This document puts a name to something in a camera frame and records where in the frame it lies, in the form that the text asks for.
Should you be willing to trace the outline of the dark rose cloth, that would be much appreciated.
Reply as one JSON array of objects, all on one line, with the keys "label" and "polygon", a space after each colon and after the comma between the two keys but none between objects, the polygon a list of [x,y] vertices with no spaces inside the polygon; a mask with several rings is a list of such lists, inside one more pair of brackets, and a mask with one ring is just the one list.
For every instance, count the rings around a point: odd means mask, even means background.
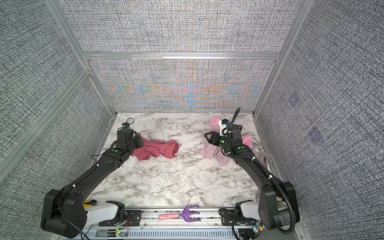
[{"label": "dark rose cloth", "polygon": [[162,142],[159,140],[148,141],[142,138],[144,146],[136,149],[132,156],[139,161],[147,161],[151,157],[158,158],[163,156],[167,159],[174,159],[180,149],[180,145],[174,141]]}]

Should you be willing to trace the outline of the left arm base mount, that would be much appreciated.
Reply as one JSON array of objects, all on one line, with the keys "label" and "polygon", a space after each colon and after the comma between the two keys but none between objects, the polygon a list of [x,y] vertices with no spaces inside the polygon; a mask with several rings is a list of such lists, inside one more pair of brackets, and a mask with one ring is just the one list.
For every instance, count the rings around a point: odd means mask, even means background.
[{"label": "left arm base mount", "polygon": [[116,201],[106,201],[103,213],[106,212],[110,220],[99,223],[99,227],[109,227],[108,238],[124,238],[129,233],[129,227],[138,227],[142,219],[141,210],[126,210],[125,204]]}]

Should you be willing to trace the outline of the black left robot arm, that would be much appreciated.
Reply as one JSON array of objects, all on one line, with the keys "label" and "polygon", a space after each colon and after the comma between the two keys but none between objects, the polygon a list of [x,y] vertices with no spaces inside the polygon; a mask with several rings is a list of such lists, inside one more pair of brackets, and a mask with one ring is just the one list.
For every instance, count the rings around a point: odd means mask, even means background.
[{"label": "black left robot arm", "polygon": [[45,195],[41,229],[70,239],[82,234],[88,220],[83,206],[88,196],[143,146],[142,137],[133,129],[118,130],[117,140],[92,167],[70,184]]}]

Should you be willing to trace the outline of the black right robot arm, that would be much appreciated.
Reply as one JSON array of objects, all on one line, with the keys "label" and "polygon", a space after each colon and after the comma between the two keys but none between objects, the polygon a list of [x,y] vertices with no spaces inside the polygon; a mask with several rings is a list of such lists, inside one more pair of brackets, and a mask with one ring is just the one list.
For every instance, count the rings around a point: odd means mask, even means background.
[{"label": "black right robot arm", "polygon": [[282,182],[260,163],[253,150],[244,144],[241,130],[242,126],[231,125],[226,136],[209,132],[205,138],[242,167],[257,185],[260,194],[258,213],[263,226],[291,234],[300,221],[296,190],[290,182]]}]

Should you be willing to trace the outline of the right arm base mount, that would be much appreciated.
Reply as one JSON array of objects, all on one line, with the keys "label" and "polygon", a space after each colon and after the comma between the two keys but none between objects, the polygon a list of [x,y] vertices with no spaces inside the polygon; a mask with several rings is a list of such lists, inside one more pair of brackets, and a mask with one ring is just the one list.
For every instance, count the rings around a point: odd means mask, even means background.
[{"label": "right arm base mount", "polygon": [[236,203],[233,209],[219,209],[219,215],[222,225],[231,227],[236,240],[255,240],[263,231],[258,210],[258,202],[247,200]]}]

